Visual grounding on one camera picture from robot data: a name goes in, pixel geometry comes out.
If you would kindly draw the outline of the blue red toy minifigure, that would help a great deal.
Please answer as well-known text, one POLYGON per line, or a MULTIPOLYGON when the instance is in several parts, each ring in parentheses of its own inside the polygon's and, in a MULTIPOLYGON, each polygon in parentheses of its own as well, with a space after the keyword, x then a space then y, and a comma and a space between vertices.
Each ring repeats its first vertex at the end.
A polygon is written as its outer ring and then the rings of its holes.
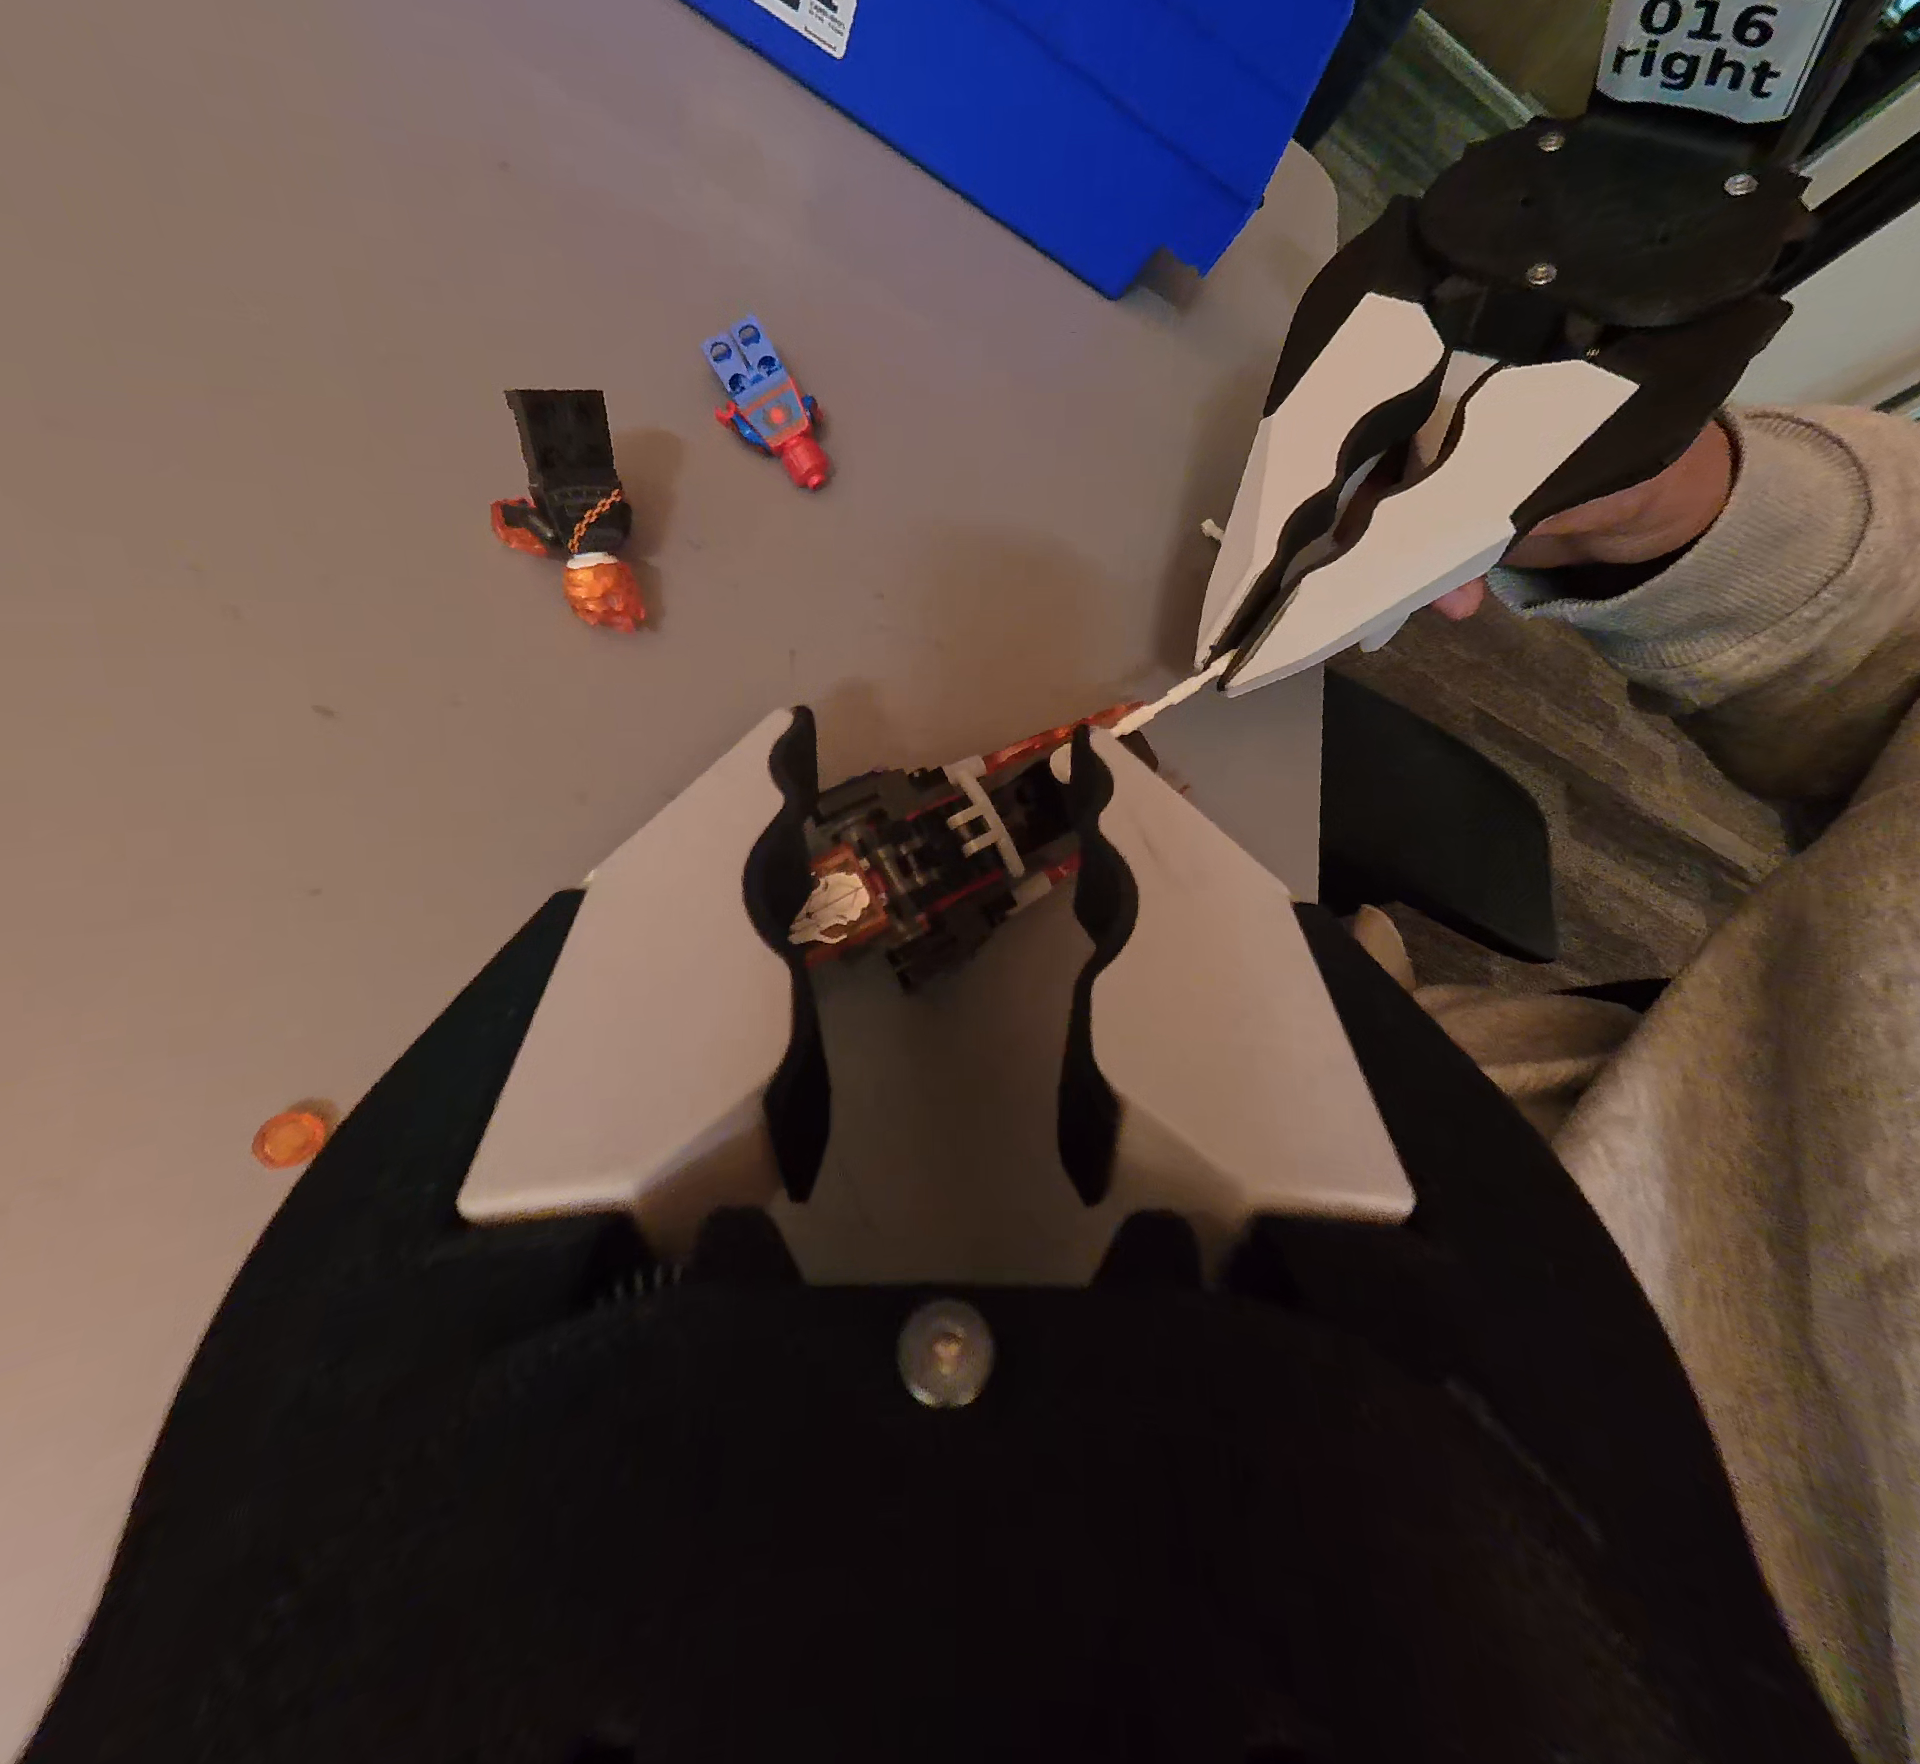
POLYGON ((820 409, 784 365, 755 316, 705 340, 705 360, 724 403, 719 423, 751 450, 781 466, 791 487, 820 494, 832 483, 832 456, 820 442, 820 409))

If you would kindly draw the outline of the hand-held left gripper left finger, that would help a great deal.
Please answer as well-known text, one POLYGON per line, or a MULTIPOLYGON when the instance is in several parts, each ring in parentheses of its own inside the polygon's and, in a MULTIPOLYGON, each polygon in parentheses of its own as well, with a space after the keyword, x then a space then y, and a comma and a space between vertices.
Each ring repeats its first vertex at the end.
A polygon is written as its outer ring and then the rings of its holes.
POLYGON ((781 706, 588 876, 465 1222, 624 1215, 691 1259, 712 1214, 811 1196, 832 1083, 789 932, 818 797, 813 713, 781 706))

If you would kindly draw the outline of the black flame-head toy minifigure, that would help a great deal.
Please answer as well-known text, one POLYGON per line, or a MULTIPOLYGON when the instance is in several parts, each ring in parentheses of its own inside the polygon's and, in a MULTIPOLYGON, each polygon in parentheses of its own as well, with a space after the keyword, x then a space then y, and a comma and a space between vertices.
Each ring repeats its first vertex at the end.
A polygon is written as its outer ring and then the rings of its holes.
POLYGON ((628 563, 635 508, 615 470, 607 393, 514 388, 503 396, 528 494, 493 503, 493 538, 509 552, 559 563, 563 597, 584 625, 635 637, 645 631, 645 597, 628 563))

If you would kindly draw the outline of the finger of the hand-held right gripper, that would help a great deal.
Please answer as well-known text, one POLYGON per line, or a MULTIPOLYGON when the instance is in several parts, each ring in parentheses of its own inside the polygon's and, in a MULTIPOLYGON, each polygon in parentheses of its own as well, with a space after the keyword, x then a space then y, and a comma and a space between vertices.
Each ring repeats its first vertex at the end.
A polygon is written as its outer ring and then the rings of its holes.
POLYGON ((1228 512, 1196 631, 1206 668, 1257 611, 1257 590, 1281 563, 1289 521, 1372 460, 1354 434, 1377 409, 1405 411, 1446 365, 1446 346, 1414 298, 1364 291, 1309 364, 1290 365, 1268 409, 1228 512))
POLYGON ((1354 549, 1302 577, 1220 674, 1228 696, 1377 652, 1417 610, 1486 577, 1516 542, 1520 508, 1629 401, 1594 360, 1499 365, 1458 409, 1458 447, 1383 501, 1354 549))

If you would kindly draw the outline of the person's right hand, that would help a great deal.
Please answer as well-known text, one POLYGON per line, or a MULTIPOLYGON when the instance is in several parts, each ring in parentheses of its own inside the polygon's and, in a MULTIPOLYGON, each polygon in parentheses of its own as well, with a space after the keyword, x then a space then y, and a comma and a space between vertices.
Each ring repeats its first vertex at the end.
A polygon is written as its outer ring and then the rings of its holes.
POLYGON ((1672 468, 1548 516, 1487 577, 1443 594, 1434 611, 1463 623, 1496 601, 1523 614, 1629 597, 1718 528, 1739 474, 1739 434, 1726 414, 1718 414, 1672 468))

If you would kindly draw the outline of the black office chair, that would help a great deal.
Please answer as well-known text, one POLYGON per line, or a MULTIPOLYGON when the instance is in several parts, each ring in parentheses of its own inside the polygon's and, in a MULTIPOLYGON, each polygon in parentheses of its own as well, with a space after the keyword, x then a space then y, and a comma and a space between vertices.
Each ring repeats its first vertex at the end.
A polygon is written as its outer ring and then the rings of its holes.
POLYGON ((1405 905, 1506 959, 1556 962, 1556 866, 1533 796, 1474 744, 1363 686, 1323 683, 1320 905, 1405 905))

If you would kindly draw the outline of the black toy brick motorcycle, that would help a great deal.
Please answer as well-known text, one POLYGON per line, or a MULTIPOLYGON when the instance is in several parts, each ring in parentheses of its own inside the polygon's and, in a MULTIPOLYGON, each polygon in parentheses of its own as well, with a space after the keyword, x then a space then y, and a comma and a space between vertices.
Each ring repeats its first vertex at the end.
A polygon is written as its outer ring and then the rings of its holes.
POLYGON ((1139 925, 1139 887, 1118 845, 1099 845, 1080 887, 1092 808, 1074 803, 1074 740, 1114 735, 1161 769, 1142 729, 1167 699, 1121 699, 1012 744, 920 769, 870 769, 835 785, 803 823, 811 890, 784 941, 807 959, 886 959, 904 991, 971 962, 1005 921, 1077 890, 1095 945, 1121 949, 1139 925))

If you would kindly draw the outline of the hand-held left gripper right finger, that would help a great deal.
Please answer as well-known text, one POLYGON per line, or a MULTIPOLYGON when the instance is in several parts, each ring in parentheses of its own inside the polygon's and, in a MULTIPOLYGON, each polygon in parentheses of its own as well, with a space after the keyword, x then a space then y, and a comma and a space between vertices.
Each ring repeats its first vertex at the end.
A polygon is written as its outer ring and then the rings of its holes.
POLYGON ((1080 1206, 1176 1214, 1206 1273, 1257 1219, 1405 1228, 1414 1185, 1290 890, 1105 729, 1060 782, 1092 941, 1060 1071, 1080 1206))

